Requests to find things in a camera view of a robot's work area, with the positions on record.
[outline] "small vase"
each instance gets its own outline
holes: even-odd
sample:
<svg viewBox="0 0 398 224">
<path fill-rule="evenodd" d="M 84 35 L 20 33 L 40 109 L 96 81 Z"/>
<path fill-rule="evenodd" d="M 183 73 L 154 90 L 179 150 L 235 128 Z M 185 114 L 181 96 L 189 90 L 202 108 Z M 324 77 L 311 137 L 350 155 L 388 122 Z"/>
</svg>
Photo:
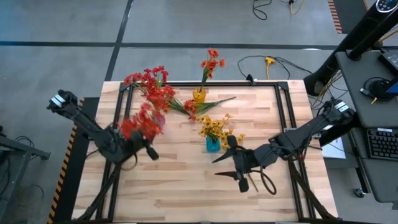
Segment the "small vase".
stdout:
<svg viewBox="0 0 398 224">
<path fill-rule="evenodd" d="M 217 139 L 216 142 L 213 142 L 211 138 L 206 137 L 206 150 L 207 152 L 218 152 L 221 149 L 220 140 Z"/>
<path fill-rule="evenodd" d="M 204 103 L 206 98 L 206 91 L 204 89 L 196 88 L 193 92 L 193 100 L 195 103 Z"/>
</svg>

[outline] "wooden tabletop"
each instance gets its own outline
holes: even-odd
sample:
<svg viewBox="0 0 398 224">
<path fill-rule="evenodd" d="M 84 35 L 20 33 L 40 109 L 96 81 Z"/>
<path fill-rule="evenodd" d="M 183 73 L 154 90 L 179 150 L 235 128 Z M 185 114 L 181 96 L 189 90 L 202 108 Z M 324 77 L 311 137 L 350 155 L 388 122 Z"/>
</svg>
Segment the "wooden tabletop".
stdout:
<svg viewBox="0 0 398 224">
<path fill-rule="evenodd" d="M 302 80 L 289 80 L 290 95 L 297 125 L 312 119 L 311 109 Z M 101 127 L 109 125 L 114 116 L 119 82 L 105 82 L 99 100 L 96 121 Z M 181 101 L 192 98 L 190 87 L 176 87 Z M 245 134 L 243 146 L 255 149 L 281 132 L 279 112 L 272 87 L 211 87 L 206 88 L 207 101 L 236 96 L 211 110 L 213 119 L 222 119 L 225 113 L 234 116 L 227 128 L 234 134 Z M 144 99 L 134 90 L 131 114 L 138 111 Z M 288 119 L 287 108 L 284 108 Z M 164 134 L 157 136 L 154 149 L 160 159 L 152 161 L 145 150 L 138 154 L 135 169 L 121 171 L 114 222 L 272 222 L 297 221 L 287 163 L 279 159 L 267 167 L 265 173 L 274 181 L 277 194 L 271 195 L 263 186 L 260 176 L 252 177 L 259 189 L 249 182 L 250 189 L 240 193 L 238 183 L 229 177 L 214 173 L 234 170 L 232 159 L 216 164 L 211 162 L 221 153 L 205 152 L 205 139 L 198 135 L 201 125 L 189 121 L 187 116 L 171 110 L 166 117 Z M 319 146 L 317 141 L 312 145 Z M 90 144 L 89 152 L 95 150 Z M 79 217 L 100 191 L 105 159 L 99 153 L 87 158 L 73 211 Z M 123 164 L 128 169 L 134 164 L 130 158 Z M 337 215 L 333 194 L 322 152 L 308 149 L 305 160 L 310 186 L 319 201 L 332 214 Z M 307 206 L 303 192 L 303 209 Z M 104 215 L 108 211 L 110 191 L 106 198 Z"/>
</svg>

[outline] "blue vase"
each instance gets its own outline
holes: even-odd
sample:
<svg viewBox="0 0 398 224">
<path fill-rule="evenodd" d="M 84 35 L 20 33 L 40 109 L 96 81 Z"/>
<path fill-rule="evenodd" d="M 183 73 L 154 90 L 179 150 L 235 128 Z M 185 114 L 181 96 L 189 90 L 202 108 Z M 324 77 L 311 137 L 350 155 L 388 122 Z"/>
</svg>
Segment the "blue vase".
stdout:
<svg viewBox="0 0 398 224">
<path fill-rule="evenodd" d="M 207 152 L 218 152 L 221 149 L 220 140 L 217 139 L 216 142 L 213 142 L 211 138 L 206 137 L 206 150 Z"/>
</svg>

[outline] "black keyboard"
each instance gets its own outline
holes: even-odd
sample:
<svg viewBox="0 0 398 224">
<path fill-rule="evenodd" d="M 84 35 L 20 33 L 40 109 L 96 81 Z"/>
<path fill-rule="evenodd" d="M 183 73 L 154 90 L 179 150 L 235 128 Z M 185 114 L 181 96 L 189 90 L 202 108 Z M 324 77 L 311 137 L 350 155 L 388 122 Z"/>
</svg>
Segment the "black keyboard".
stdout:
<svg viewBox="0 0 398 224">
<path fill-rule="evenodd" d="M 398 161 L 398 133 L 368 130 L 370 158 Z"/>
</svg>

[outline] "concrete floor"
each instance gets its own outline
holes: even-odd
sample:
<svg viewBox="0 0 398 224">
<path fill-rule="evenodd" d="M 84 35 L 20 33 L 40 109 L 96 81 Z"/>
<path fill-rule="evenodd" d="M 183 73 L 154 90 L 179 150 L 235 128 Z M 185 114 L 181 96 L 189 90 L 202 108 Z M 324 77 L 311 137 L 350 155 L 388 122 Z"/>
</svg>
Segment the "concrete floor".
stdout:
<svg viewBox="0 0 398 224">
<path fill-rule="evenodd" d="M 127 0 L 3 0 L 0 2 L 0 41 L 115 42 Z M 233 44 L 336 45 L 344 35 L 336 33 L 327 0 L 308 0 L 290 16 L 287 5 L 274 0 L 264 10 L 267 21 L 251 11 L 249 0 L 135 0 L 123 42 L 183 42 Z M 388 45 L 398 45 L 398 36 Z M 112 47 L 0 47 L 0 124 L 14 138 L 30 137 L 37 148 L 51 152 L 48 161 L 33 160 L 24 177 L 20 195 L 13 201 L 10 220 L 47 221 L 72 122 L 46 110 L 58 89 L 77 96 L 99 96 Z M 236 62 L 247 55 L 280 56 L 315 71 L 329 50 L 220 49 L 227 67 L 216 80 L 242 80 Z M 198 63 L 206 49 L 121 48 L 112 80 L 146 67 L 165 65 L 170 80 L 197 80 Z M 264 61 L 248 59 L 241 68 L 265 79 Z M 291 79 L 307 74 L 289 67 Z M 287 78 L 279 65 L 271 66 L 271 78 Z M 343 79 L 336 83 L 346 88 Z M 333 90 L 335 96 L 340 91 Z M 343 97 L 349 105 L 349 94 Z M 357 198 L 353 169 L 328 170 L 338 213 L 345 220 L 396 223 L 398 212 L 391 204 L 377 203 L 369 194 Z M 30 187 L 38 184 L 44 189 Z"/>
</svg>

